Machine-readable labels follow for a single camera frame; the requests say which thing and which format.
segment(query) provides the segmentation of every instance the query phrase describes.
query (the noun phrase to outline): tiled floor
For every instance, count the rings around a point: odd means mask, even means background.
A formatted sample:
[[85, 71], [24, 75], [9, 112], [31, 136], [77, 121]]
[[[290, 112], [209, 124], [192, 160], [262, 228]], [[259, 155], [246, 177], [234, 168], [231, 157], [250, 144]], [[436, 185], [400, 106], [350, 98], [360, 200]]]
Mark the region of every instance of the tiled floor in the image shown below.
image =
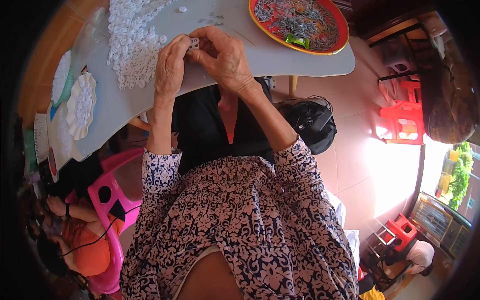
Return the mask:
[[[346, 206], [345, 229], [359, 229], [364, 240], [408, 203], [417, 179], [420, 146], [385, 144], [378, 138], [376, 132], [384, 124], [379, 109], [393, 103], [384, 99], [377, 80], [389, 72], [364, 41], [351, 37], [350, 44], [356, 58], [352, 73], [300, 77], [296, 97], [324, 96], [333, 105], [338, 134], [332, 146], [315, 157], [325, 187]], [[391, 84], [385, 84], [392, 91]], [[288, 77], [276, 77], [274, 101], [286, 100], [287, 94]], [[406, 91], [398, 94], [396, 99], [407, 99]], [[234, 110], [222, 112], [228, 132], [234, 127], [235, 114]]]

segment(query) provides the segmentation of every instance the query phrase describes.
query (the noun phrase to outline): orange shirt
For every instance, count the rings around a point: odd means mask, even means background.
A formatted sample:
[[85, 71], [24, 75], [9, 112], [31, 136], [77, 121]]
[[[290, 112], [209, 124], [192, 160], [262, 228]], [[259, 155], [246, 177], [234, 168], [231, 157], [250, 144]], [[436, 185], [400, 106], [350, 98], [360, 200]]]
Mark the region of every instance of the orange shirt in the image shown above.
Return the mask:
[[[108, 219], [112, 222], [115, 217], [108, 214]], [[98, 239], [98, 235], [85, 227], [86, 222], [79, 219], [73, 219], [72, 222], [73, 224], [69, 228], [67, 228], [67, 224], [64, 222], [62, 231], [63, 239], [70, 249], [92, 243]], [[114, 230], [117, 236], [119, 236], [122, 227], [123, 221], [117, 219], [110, 230]], [[105, 235], [105, 239], [102, 238], [95, 244], [75, 250], [73, 259], [78, 270], [85, 277], [105, 272], [111, 259], [108, 235]]]

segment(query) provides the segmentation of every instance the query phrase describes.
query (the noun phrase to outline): green plant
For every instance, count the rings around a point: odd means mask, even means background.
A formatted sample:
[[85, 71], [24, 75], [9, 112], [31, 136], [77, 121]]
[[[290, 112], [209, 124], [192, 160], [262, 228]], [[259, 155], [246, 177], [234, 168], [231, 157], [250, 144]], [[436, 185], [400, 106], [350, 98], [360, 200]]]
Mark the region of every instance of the green plant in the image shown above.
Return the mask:
[[461, 143], [456, 150], [458, 151], [458, 161], [448, 186], [449, 192], [452, 192], [453, 195], [448, 206], [455, 210], [462, 204], [463, 197], [467, 194], [468, 180], [473, 166], [472, 148], [468, 142]]

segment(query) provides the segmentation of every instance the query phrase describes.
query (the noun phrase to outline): black bag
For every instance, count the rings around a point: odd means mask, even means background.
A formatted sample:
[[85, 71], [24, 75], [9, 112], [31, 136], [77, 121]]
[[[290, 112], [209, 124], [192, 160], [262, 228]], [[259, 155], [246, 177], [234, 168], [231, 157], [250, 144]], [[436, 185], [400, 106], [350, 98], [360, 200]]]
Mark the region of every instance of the black bag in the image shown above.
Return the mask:
[[311, 96], [293, 106], [283, 107], [282, 110], [285, 119], [300, 135], [312, 154], [325, 152], [333, 143], [337, 133], [333, 108], [324, 97]]

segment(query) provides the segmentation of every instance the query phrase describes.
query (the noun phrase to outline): woman in orange shirt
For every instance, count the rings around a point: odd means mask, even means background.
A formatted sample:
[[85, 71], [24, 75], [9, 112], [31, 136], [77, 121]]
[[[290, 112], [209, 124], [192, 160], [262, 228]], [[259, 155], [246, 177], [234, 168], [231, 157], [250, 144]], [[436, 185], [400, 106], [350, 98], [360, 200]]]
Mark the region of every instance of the woman in orange shirt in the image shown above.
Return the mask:
[[[50, 195], [47, 204], [51, 212], [62, 218], [63, 226], [62, 236], [41, 233], [38, 238], [37, 250], [45, 267], [58, 276], [67, 275], [69, 269], [85, 277], [103, 273], [111, 259], [109, 241], [91, 204], [83, 198], [78, 204], [68, 206], [59, 197]], [[114, 222], [110, 230], [120, 235], [123, 221], [115, 220], [111, 214], [108, 214], [108, 218]], [[93, 244], [69, 253], [72, 249], [89, 243]]]

